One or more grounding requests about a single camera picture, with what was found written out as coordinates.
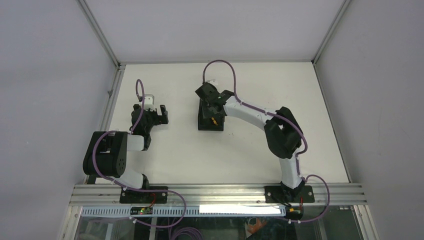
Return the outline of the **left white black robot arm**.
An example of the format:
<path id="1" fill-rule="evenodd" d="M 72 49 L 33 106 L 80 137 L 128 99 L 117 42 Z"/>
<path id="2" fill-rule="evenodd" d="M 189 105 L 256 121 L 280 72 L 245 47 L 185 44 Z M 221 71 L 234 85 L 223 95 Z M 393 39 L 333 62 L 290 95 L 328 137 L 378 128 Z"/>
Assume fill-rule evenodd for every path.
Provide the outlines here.
<path id="1" fill-rule="evenodd" d="M 138 203 L 145 203 L 151 196 L 148 178 L 127 165 L 128 152 L 147 151 L 154 126 L 169 123 L 166 106 L 161 104 L 160 111 L 155 107 L 142 108 L 134 104 L 131 123 L 135 129 L 126 131 L 95 131 L 92 134 L 82 168 L 86 175 L 103 178 L 131 190 L 131 197 Z"/>

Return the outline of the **yellow black screwdriver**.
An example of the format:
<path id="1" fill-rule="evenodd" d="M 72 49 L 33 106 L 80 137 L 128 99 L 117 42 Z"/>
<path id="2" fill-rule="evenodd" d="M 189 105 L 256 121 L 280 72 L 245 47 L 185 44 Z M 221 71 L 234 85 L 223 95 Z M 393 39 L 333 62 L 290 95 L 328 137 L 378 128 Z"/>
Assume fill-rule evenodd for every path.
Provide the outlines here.
<path id="1" fill-rule="evenodd" d="M 213 124 L 215 126 L 218 126 L 219 125 L 218 122 L 216 121 L 216 119 L 214 117 L 212 117 L 211 120 L 212 120 L 212 122 L 213 122 Z"/>

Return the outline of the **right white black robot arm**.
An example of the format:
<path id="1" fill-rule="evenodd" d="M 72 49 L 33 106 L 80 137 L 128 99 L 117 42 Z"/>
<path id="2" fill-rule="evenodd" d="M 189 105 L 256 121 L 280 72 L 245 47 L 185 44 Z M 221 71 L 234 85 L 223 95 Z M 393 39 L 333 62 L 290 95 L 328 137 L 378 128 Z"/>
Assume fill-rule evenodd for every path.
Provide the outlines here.
<path id="1" fill-rule="evenodd" d="M 297 158 L 303 145 L 303 132 L 292 112 L 286 107 L 275 112 L 260 109 L 239 101 L 232 91 L 219 92 L 209 82 L 203 83 L 195 93 L 199 97 L 198 130 L 222 132 L 225 118 L 233 117 L 264 132 L 268 149 L 279 159 L 282 196 L 289 203 L 296 202 L 305 185 Z"/>

